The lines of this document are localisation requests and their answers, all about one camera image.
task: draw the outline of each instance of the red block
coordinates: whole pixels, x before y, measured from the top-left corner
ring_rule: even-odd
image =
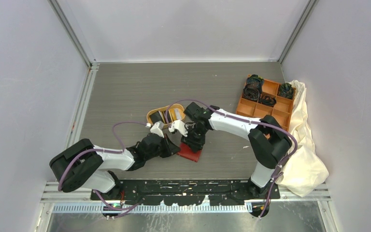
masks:
[[[201,151],[199,150],[198,152],[194,153],[189,146],[187,146],[184,143],[180,144],[181,151],[178,152],[178,155],[181,157],[184,157],[186,159],[192,160],[194,162],[198,162],[198,159],[200,158]]]

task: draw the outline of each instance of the gray table surface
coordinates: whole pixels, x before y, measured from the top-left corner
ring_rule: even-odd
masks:
[[[101,64],[96,75],[81,138],[119,149],[112,125],[121,121],[145,122],[146,114],[180,99],[197,99],[235,112],[248,74],[282,83],[277,62],[121,63]],[[120,125],[116,132],[126,146],[135,145],[147,133],[141,125]],[[171,136],[180,143],[180,135]],[[209,131],[195,163],[180,156],[154,158],[133,172],[113,170],[121,179],[246,179],[256,159],[243,138]]]

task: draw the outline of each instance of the black cable bundle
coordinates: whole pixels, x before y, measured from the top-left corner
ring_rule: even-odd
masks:
[[[276,104],[276,99],[271,96],[264,95],[261,96],[261,98],[259,99],[259,103],[270,107],[274,107],[274,105]]]
[[[294,89],[290,83],[285,83],[279,86],[278,96],[288,99],[294,98]]]
[[[264,78],[262,78],[262,77],[260,77],[256,74],[253,74],[253,75],[251,75],[250,77],[247,78],[246,83],[247,83],[247,85],[251,86],[250,88],[256,88],[256,89],[258,89],[260,94],[262,93],[262,85],[264,84]]]
[[[247,84],[243,90],[243,97],[247,100],[258,101],[261,94],[256,86],[255,84]]]

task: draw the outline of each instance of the wire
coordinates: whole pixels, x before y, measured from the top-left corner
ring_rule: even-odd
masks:
[[[144,125],[146,126],[145,123],[143,122],[135,122],[135,121],[125,121],[125,122],[119,122],[119,123],[116,123],[113,125],[112,127],[112,132],[113,132],[113,135],[116,137],[116,139],[119,141],[120,145],[122,146],[122,150],[121,151],[113,151],[113,150],[107,150],[107,149],[98,149],[98,148],[93,148],[93,149],[88,149],[88,150],[85,150],[85,151],[82,151],[81,153],[79,153],[76,157],[74,157],[71,162],[69,163],[69,165],[66,167],[65,171],[63,172],[63,175],[62,177],[60,178],[59,180],[59,185],[57,186],[57,190],[60,192],[62,191],[62,185],[63,185],[63,182],[65,181],[65,178],[67,176],[67,174],[69,173],[71,167],[74,165],[74,163],[76,163],[76,161],[83,155],[87,154],[87,153],[90,153],[90,152],[94,152],[94,151],[101,151],[101,152],[107,152],[107,153],[113,153],[113,154],[122,154],[124,152],[124,150],[126,149],[124,144],[123,144],[123,141],[117,136],[117,134],[115,133],[114,131],[114,128],[118,125],[121,125],[121,124],[125,124],[125,123],[134,123],[134,124],[140,124],[140,125]],[[93,190],[97,196],[99,197],[99,199],[108,207],[108,208],[111,208],[113,210],[129,210],[131,211],[132,209],[134,209],[136,206],[131,206],[131,207],[128,207],[128,208],[115,208],[111,205],[109,205],[103,198],[102,196],[100,195],[100,193],[97,191],[97,190]]]
[[[123,204],[123,200],[124,200],[124,190],[122,191],[122,198],[120,199],[120,204]]]
[[[106,200],[101,196],[101,194],[99,193],[99,191],[93,190],[93,192],[98,196],[98,198],[101,200],[101,202],[103,202],[103,204],[106,205],[107,208],[110,208],[110,209],[113,209],[113,210],[132,210],[132,209],[136,208],[136,205],[133,205],[133,206],[130,206],[130,207],[127,207],[127,208],[113,207],[113,206],[111,206],[110,204],[108,204],[106,202]]]
[[[294,142],[294,149],[293,149],[293,150],[292,150],[288,155],[284,156],[284,157],[283,157],[283,158],[278,162],[277,166],[275,167],[275,170],[274,170],[274,172],[273,172],[272,175],[271,175],[271,177],[273,178],[273,182],[271,183],[271,188],[273,187],[274,183],[276,182],[276,179],[282,175],[282,174],[279,175],[279,172],[280,172],[280,170],[281,170],[281,167],[282,167],[283,165],[285,165],[285,161],[287,161],[287,160],[288,160],[288,159],[289,159],[289,158],[290,158],[290,157],[291,157],[291,156],[292,156],[292,155],[297,151],[297,149],[298,149],[298,142],[297,142],[297,140],[295,139],[295,137],[294,137],[292,134],[288,133],[287,131],[285,131],[284,129],[282,129],[282,128],[280,128],[280,127],[277,127],[277,126],[274,126],[274,125],[271,125],[271,124],[268,124],[268,123],[257,122],[257,121],[251,121],[251,120],[249,120],[249,119],[240,118],[240,117],[237,117],[237,116],[234,116],[234,115],[227,115],[227,114],[225,114],[225,113],[222,113],[222,112],[220,112],[220,111],[217,111],[216,109],[210,107],[209,105],[207,105],[207,104],[205,104],[205,103],[203,103],[203,102],[201,102],[201,101],[194,100],[194,99],[182,99],[182,100],[179,100],[179,101],[174,102],[173,104],[171,104],[171,105],[167,108],[167,110],[166,110],[164,116],[167,118],[167,113],[168,113],[169,109],[170,109],[174,104],[179,103],[179,102],[184,102],[184,101],[198,102],[198,103],[203,104],[204,106],[206,106],[206,107],[207,107],[208,109],[210,109],[211,111],[213,111],[213,112],[215,112],[215,113],[217,113],[217,114],[219,114],[219,115],[222,115],[222,116],[224,116],[224,117],[230,117],[230,118],[232,118],[232,119],[235,119],[235,120],[238,120],[238,121],[241,121],[241,122],[247,122],[247,123],[252,123],[252,124],[261,125],[261,126],[264,126],[264,127],[269,127],[269,128],[272,128],[272,129],[274,129],[274,130],[277,130],[277,131],[280,131],[280,132],[286,134],[286,135],[287,135],[287,136],[288,136],[288,137],[289,137],[289,138]],[[267,198],[266,198],[266,200],[265,200],[265,204],[267,204],[267,202],[270,200],[270,198],[271,198],[271,194],[268,193],[268,196],[267,196]],[[262,215],[264,214],[264,212],[265,212],[265,208],[266,208],[266,207],[264,207],[264,209],[261,211],[260,216],[262,216]]]
[[[274,184],[275,184],[275,181],[278,177],[282,176],[282,174],[284,174],[284,172],[280,172],[278,175],[276,175],[275,177],[273,177],[273,181],[271,182],[271,185],[270,185],[270,189],[268,190],[268,195],[267,195],[267,199],[265,201],[265,204],[264,204],[264,208],[262,209],[261,213],[259,214],[258,218],[261,220],[261,217],[262,215],[264,214],[265,212],[265,209],[268,207],[268,205],[271,203],[271,192],[272,192],[272,187],[274,187]]]
[[[132,211],[134,208],[136,208],[138,205],[140,205],[140,203],[136,203],[134,204],[133,206],[130,206],[130,207],[127,207],[127,208],[124,208],[124,210],[128,209],[127,211],[123,212],[123,213],[120,213],[119,215],[117,216],[114,216],[114,218],[120,218],[120,217],[124,217],[125,215],[127,215],[128,213],[130,213],[130,211]]]
[[[116,123],[112,126],[112,132],[113,132],[113,135],[115,136],[115,138],[119,141],[121,147],[122,147],[122,151],[124,151],[126,149],[126,147],[124,146],[123,144],[123,141],[119,138],[119,136],[117,136],[116,132],[114,131],[114,128],[118,125],[121,125],[121,124],[125,124],[125,123],[134,123],[134,124],[140,124],[140,125],[144,125],[146,126],[146,124],[144,122],[136,122],[136,121],[125,121],[125,122],[119,122],[119,123]]]

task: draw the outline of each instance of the metal floor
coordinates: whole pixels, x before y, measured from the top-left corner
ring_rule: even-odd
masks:
[[[317,202],[274,202],[261,221],[246,213],[53,214],[48,232],[325,232]]]
[[[145,122],[146,114],[180,99],[197,99],[235,112],[248,74],[283,82],[278,62],[127,63],[101,64],[90,97],[81,138],[119,149],[112,125]],[[189,102],[181,103],[186,107]],[[148,132],[140,125],[116,128],[126,146]],[[172,141],[177,145],[181,136]],[[198,163],[179,156],[154,158],[133,172],[114,170],[121,179],[227,179],[251,176],[256,159],[248,141],[221,131],[209,131]]]

